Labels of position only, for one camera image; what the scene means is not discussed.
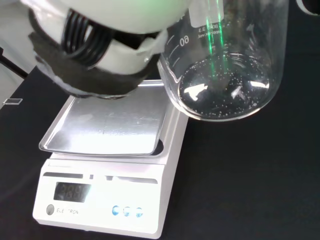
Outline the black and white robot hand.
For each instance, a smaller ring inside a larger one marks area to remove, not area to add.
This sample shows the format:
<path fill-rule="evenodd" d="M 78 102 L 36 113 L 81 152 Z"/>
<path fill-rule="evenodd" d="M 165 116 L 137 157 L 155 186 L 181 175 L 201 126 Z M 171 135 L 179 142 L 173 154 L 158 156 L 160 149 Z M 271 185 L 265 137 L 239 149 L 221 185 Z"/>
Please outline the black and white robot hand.
<path fill-rule="evenodd" d="M 188 0 L 25 0 L 39 70 L 78 98 L 117 99 L 155 69 Z"/>

